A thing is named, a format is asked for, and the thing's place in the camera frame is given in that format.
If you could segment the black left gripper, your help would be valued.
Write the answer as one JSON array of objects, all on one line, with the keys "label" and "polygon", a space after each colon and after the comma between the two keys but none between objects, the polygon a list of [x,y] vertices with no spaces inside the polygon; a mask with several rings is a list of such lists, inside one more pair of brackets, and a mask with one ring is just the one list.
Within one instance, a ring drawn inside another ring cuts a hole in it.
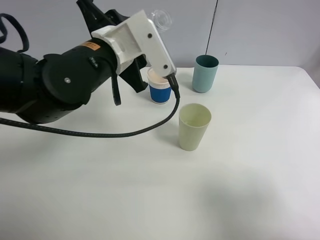
[{"label": "black left gripper", "polygon": [[[115,9],[110,9],[103,13],[95,4],[93,0],[77,0],[78,5],[84,21],[86,23],[87,29],[91,34],[105,26],[105,15],[108,17],[107,25],[116,26],[122,23],[124,20],[128,19],[128,16],[121,15]],[[99,41],[99,45],[102,47],[100,50],[101,58],[105,57],[115,66],[117,66],[116,56],[112,49],[102,40]],[[103,62],[103,59],[99,59],[101,69],[99,70],[99,81],[98,85],[104,83],[112,75],[111,68],[107,63]],[[143,81],[141,75],[141,69],[146,67],[147,60],[144,54],[138,56],[133,60],[133,62],[119,75],[127,84],[129,84],[136,93],[144,91],[148,83]]]}]

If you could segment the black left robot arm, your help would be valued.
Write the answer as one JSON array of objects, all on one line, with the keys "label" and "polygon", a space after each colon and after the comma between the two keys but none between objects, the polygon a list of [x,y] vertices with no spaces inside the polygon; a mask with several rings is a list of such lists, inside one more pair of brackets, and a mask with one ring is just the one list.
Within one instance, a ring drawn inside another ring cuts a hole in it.
[{"label": "black left robot arm", "polygon": [[116,73],[117,58],[112,48],[91,38],[62,54],[46,54],[40,60],[27,55],[29,40],[19,22],[3,13],[22,40],[22,49],[0,50],[0,110],[31,124],[48,124],[87,104],[91,94],[106,80],[117,90],[117,77],[135,92],[147,88],[140,70],[145,55],[136,57],[122,73]]}]

